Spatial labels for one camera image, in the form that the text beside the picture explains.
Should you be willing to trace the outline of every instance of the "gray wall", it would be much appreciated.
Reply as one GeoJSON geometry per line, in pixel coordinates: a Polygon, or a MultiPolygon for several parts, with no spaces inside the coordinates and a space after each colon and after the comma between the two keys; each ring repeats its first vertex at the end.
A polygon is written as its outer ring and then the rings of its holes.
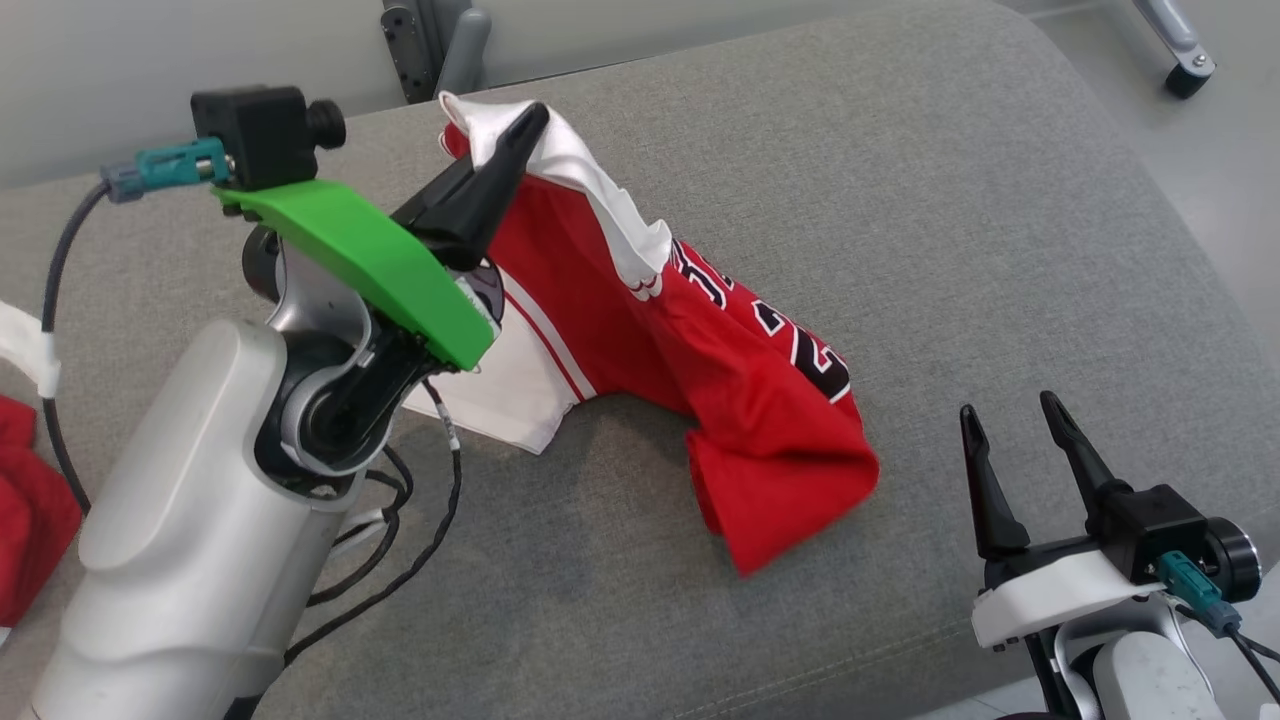
{"type": "MultiPolygon", "coordinates": [[[[884,0],[479,0],[490,79],[620,63],[884,0]]],[[[265,82],[348,114],[403,104],[379,0],[0,0],[0,187],[191,133],[193,90],[265,82]]]]}

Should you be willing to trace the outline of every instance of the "cable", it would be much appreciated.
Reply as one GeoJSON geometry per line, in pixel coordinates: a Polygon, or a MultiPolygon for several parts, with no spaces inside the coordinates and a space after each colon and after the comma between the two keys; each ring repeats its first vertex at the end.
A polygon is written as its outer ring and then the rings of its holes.
{"type": "MultiPolygon", "coordinates": [[[[308,647],[329,637],[329,634],[332,634],[338,628],[346,625],[347,623],[355,620],[356,618],[360,618],[361,615],[364,615],[366,610],[387,600],[388,597],[392,596],[392,593],[398,591],[404,583],[413,579],[413,575],[417,575],[419,570],[421,570],[422,566],[426,565],[426,561],[430,560],[433,555],[435,555],[436,550],[439,550],[440,543],[444,542],[444,536],[449,532],[449,525],[453,524],[453,516],[457,515],[458,511],[458,496],[462,492],[462,446],[458,443],[457,428],[453,427],[453,419],[449,415],[449,410],[444,406],[444,401],[440,400],[440,393],[436,392],[435,388],[431,387],[431,383],[429,382],[424,380],[422,386],[426,387],[426,392],[431,396],[431,401],[435,402],[435,409],[436,413],[440,415],[440,421],[444,423],[444,429],[449,434],[449,452],[453,456],[453,488],[449,491],[449,503],[448,509],[444,512],[444,518],[440,519],[440,524],[436,525],[435,528],[435,537],[431,539],[431,544],[429,544],[426,550],[424,550],[416,559],[413,559],[413,564],[410,566],[410,569],[401,573],[396,579],[388,583],[385,588],[369,596],[351,610],[343,612],[342,615],[338,615],[337,618],[329,620],[324,625],[320,625],[310,635],[293,643],[293,646],[289,647],[289,650],[285,651],[284,653],[285,667],[292,665],[293,661],[297,660],[298,656],[302,655],[302,652],[306,651],[308,647]]],[[[402,466],[403,462],[397,462],[397,460],[399,459],[397,457],[396,460],[392,461],[392,464],[397,465],[397,468],[402,466]]]]}
{"type": "Polygon", "coordinates": [[[1280,652],[1271,650],[1270,647],[1260,643],[1258,641],[1244,637],[1243,633],[1240,633],[1240,639],[1244,641],[1244,644],[1249,646],[1249,650],[1252,650],[1253,652],[1261,655],[1262,657],[1266,657],[1267,660],[1275,660],[1276,662],[1280,662],[1280,652]]]}
{"type": "Polygon", "coordinates": [[[383,557],[387,557],[387,553],[392,548],[392,543],[396,542],[396,534],[399,532],[399,515],[397,515],[394,510],[383,510],[383,516],[387,519],[387,532],[383,533],[381,542],[378,543],[378,548],[369,556],[369,560],[365,560],[365,562],[360,568],[356,568],[352,574],[338,580],[333,585],[311,593],[311,597],[307,598],[307,607],[315,607],[317,605],[338,600],[342,593],[356,587],[356,583],[364,580],[366,575],[372,573],[374,568],[383,561],[383,557]]]}
{"type": "MultiPolygon", "coordinates": [[[[399,455],[396,455],[396,451],[389,447],[383,447],[383,452],[387,455],[388,459],[396,456],[396,461],[399,460],[399,455]]],[[[397,469],[402,466],[403,462],[399,462],[397,465],[397,469]]],[[[374,550],[374,553],[369,556],[369,560],[365,560],[365,562],[361,564],[360,568],[356,568],[355,571],[352,571],[346,578],[338,580],[333,585],[323,591],[311,593],[311,597],[307,598],[307,607],[315,607],[316,605],[324,605],[325,602],[332,602],[334,600],[338,600],[339,597],[342,597],[342,593],[356,587],[356,584],[360,580],[364,580],[370,573],[372,573],[374,568],[376,568],[378,564],[381,562],[384,557],[387,557],[387,553],[390,552],[392,543],[396,542],[396,534],[399,532],[399,509],[403,507],[406,502],[408,502],[408,497],[413,492],[413,474],[408,471],[408,468],[403,468],[402,475],[404,477],[403,483],[392,478],[387,473],[379,470],[369,470],[366,477],[370,480],[374,480],[375,483],[381,483],[396,491],[396,500],[392,501],[390,506],[383,509],[383,521],[387,523],[387,532],[383,533],[381,542],[378,543],[378,548],[374,550]]],[[[334,541],[334,546],[338,546],[343,541],[351,539],[352,537],[360,534],[366,528],[369,528],[369,525],[370,525],[369,523],[364,523],[356,525],[351,530],[347,530],[342,537],[334,541]]]]}
{"type": "Polygon", "coordinates": [[[332,561],[342,557],[343,555],[347,555],[352,550],[356,550],[357,547],[365,544],[366,539],[376,536],[380,532],[385,533],[387,532],[387,519],[383,518],[383,509],[381,507],[378,509],[378,520],[376,521],[362,524],[361,528],[364,528],[364,529],[361,529],[358,533],[356,533],[355,537],[351,537],[351,538],[348,538],[346,541],[334,543],[334,546],[329,548],[329,557],[325,559],[325,562],[332,562],[332,561]]]}
{"type": "MultiPolygon", "coordinates": [[[[58,316],[58,293],[63,287],[63,270],[67,268],[67,255],[72,250],[76,233],[79,232],[93,206],[106,197],[109,191],[106,181],[97,183],[84,196],[84,200],[81,200],[63,227],[63,234],[58,238],[58,246],[54,247],[54,258],[49,261],[49,275],[45,278],[45,304],[40,310],[40,332],[45,334],[54,332],[54,320],[58,316]]],[[[45,424],[49,427],[49,442],[54,446],[54,457],[58,459],[58,465],[63,470],[63,477],[67,478],[67,486],[70,487],[72,495],[76,496],[76,502],[81,506],[81,512],[88,515],[91,507],[88,493],[84,492],[84,486],[81,484],[79,475],[76,474],[76,468],[72,465],[70,455],[67,454],[63,425],[58,421],[58,404],[52,397],[45,397],[41,405],[45,410],[45,424]]]]}
{"type": "Polygon", "coordinates": [[[1235,641],[1235,647],[1240,648],[1240,653],[1249,661],[1249,666],[1258,674],[1258,679],[1262,680],[1263,685],[1266,685],[1271,697],[1280,703],[1280,688],[1276,687],[1276,682],[1267,674],[1267,669],[1262,666],[1262,661],[1258,660],[1258,656],[1253,653],[1253,648],[1251,648],[1248,643],[1244,642],[1244,638],[1240,637],[1240,628],[1233,623],[1224,628],[1224,630],[1229,638],[1235,641]]]}
{"type": "MultiPolygon", "coordinates": [[[[1199,618],[1196,616],[1196,611],[1180,602],[1178,605],[1174,605],[1174,610],[1176,610],[1185,618],[1190,618],[1192,620],[1199,621],[1199,618]]],[[[1240,639],[1244,641],[1244,644],[1249,646],[1249,650],[1252,650],[1253,652],[1261,655],[1262,657],[1266,657],[1267,660],[1275,660],[1276,662],[1280,662],[1280,652],[1276,652],[1270,647],[1260,643],[1258,641],[1245,635],[1244,633],[1240,633],[1239,629],[1236,629],[1236,634],[1240,635],[1240,639]]]]}

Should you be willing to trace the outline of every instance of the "gray fabric surface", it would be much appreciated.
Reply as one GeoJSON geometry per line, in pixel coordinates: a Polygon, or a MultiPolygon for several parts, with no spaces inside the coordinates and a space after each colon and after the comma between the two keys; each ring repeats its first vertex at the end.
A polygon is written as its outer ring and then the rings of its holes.
{"type": "MultiPolygon", "coordinates": [[[[646,218],[845,354],[879,491],[742,582],[703,529],[685,420],[614,397],[573,410],[541,457],[467,436],[444,548],[303,655],[261,717],[896,717],[1029,674],[968,626],[980,562],[957,410],[978,406],[1033,537],[1068,537],[1083,510],[1043,388],[1117,474],[1175,484],[1276,559],[1276,377],[1134,154],[1014,13],[901,3],[492,97],[561,110],[646,218]]],[[[321,172],[390,210],[444,167],[442,122],[424,106],[361,118],[321,172]]],[[[37,307],[91,184],[0,196],[0,297],[37,307]]],[[[201,190],[90,219],[59,338],[91,493],[192,334],[265,315],[238,274],[247,229],[201,190]]],[[[32,395],[8,369],[0,392],[32,395]]],[[[443,510],[442,433],[406,419],[397,445],[420,496],[365,592],[443,510]]],[[[65,562],[0,648],[0,716],[77,574],[65,562]]]]}

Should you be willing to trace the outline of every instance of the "red fabric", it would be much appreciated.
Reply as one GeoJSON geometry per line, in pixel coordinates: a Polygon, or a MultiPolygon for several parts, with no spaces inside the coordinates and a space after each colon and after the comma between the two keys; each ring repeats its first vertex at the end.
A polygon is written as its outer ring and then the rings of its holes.
{"type": "Polygon", "coordinates": [[[0,396],[0,626],[18,624],[67,552],[81,512],[40,459],[36,411],[0,396]]]}
{"type": "MultiPolygon", "coordinates": [[[[453,126],[445,146],[466,152],[453,126]]],[[[686,438],[708,529],[750,574],[876,488],[844,359],[676,241],[662,292],[622,283],[588,199],[526,177],[490,250],[543,309],[599,395],[698,419],[686,438]]]]}

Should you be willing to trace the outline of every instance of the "teal connector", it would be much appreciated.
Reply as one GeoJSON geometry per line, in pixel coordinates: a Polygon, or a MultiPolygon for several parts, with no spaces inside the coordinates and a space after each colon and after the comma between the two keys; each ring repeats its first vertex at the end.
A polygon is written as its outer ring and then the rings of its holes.
{"type": "Polygon", "coordinates": [[[1226,637],[1228,625],[1240,626],[1240,614],[1222,600],[1222,591],[1204,575],[1199,565],[1181,552],[1175,550],[1161,555],[1156,564],[1156,577],[1165,583],[1170,594],[1192,609],[1213,637],[1226,637]]]}
{"type": "Polygon", "coordinates": [[[223,141],[201,137],[189,145],[142,150],[132,163],[104,167],[101,176],[111,202],[128,202],[154,190],[227,182],[233,172],[223,141]]]}

